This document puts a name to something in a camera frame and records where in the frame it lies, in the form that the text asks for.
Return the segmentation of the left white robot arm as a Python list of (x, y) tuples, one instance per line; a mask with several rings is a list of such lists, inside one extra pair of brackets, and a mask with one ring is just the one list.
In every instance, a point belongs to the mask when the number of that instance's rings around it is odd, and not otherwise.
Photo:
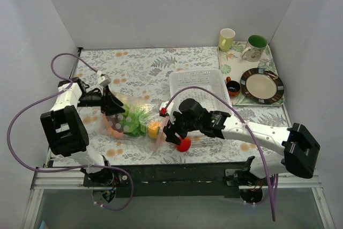
[(114, 172), (108, 168), (109, 161), (91, 147), (77, 107), (99, 107), (107, 116), (124, 113), (125, 109), (110, 91), (107, 75), (98, 75), (98, 84), (88, 92), (89, 85), (78, 77), (60, 81), (55, 104), (40, 121), (53, 154), (73, 159), (92, 182), (108, 186), (114, 182)]

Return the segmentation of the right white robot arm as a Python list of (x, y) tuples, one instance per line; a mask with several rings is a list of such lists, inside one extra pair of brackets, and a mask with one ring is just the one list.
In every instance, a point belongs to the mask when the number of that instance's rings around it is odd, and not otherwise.
[(242, 122), (236, 115), (207, 111), (191, 98), (182, 101), (177, 109), (173, 104), (163, 104), (160, 116), (168, 118), (163, 132), (169, 143), (180, 145), (188, 133), (199, 131), (210, 138), (238, 140), (269, 149), (271, 154), (250, 157), (242, 170), (234, 172), (232, 178), (238, 182), (253, 185), (286, 172), (303, 179), (313, 177), (320, 145), (302, 124), (294, 123), (288, 128)]

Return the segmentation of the white plastic basket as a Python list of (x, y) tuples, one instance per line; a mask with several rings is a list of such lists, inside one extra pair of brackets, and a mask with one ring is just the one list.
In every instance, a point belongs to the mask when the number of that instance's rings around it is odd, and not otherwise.
[(203, 90), (194, 88), (195, 86), (204, 88), (214, 93), (216, 96), (230, 105), (230, 97), (227, 92), (222, 73), (219, 69), (207, 68), (181, 70), (172, 72), (169, 75), (169, 89), (171, 96), (181, 89), (189, 86), (192, 88), (181, 92), (173, 100), (175, 108), (177, 108), (183, 100), (192, 98), (208, 111), (220, 110), (223, 112), (230, 112), (230, 109), (227, 108), (227, 106), (220, 102), (217, 98), (211, 96)]

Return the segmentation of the red fake strawberry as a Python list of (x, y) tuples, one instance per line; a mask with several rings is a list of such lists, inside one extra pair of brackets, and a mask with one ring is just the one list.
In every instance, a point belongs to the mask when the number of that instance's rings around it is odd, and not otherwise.
[(186, 152), (189, 150), (191, 146), (191, 139), (186, 137), (185, 139), (181, 139), (180, 145), (176, 145), (176, 149), (179, 152)]

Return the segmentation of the clear zip top bag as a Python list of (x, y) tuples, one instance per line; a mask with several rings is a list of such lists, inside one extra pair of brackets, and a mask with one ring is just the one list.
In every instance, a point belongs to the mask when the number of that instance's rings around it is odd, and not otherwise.
[(162, 101), (150, 102), (119, 92), (115, 96), (123, 102), (124, 113), (111, 116), (103, 114), (100, 132), (113, 139), (127, 140), (157, 151), (165, 139), (162, 129), (166, 120), (159, 115)]

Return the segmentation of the orange fake fruit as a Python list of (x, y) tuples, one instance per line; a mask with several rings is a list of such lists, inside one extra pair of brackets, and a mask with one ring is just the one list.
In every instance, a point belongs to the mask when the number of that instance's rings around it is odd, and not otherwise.
[(159, 136), (161, 121), (151, 121), (147, 126), (147, 134), (151, 139), (157, 139)]

